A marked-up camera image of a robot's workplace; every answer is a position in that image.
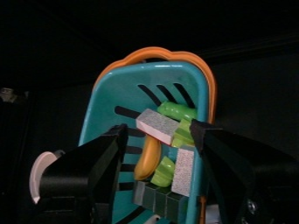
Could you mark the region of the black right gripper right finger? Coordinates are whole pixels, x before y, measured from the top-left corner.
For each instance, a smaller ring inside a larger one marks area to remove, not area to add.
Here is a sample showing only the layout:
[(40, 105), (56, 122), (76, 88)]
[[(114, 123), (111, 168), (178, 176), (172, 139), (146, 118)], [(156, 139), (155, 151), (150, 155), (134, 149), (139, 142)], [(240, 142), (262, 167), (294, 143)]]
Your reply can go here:
[(299, 160), (206, 122), (191, 136), (223, 224), (299, 224)]

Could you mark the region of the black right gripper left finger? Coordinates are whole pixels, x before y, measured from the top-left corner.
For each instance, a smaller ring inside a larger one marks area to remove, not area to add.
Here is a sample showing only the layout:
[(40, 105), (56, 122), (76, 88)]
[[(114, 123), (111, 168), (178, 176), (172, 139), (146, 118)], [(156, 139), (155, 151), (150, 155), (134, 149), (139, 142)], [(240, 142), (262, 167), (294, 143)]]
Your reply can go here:
[(127, 126), (116, 125), (45, 168), (36, 224), (112, 224), (127, 139)]

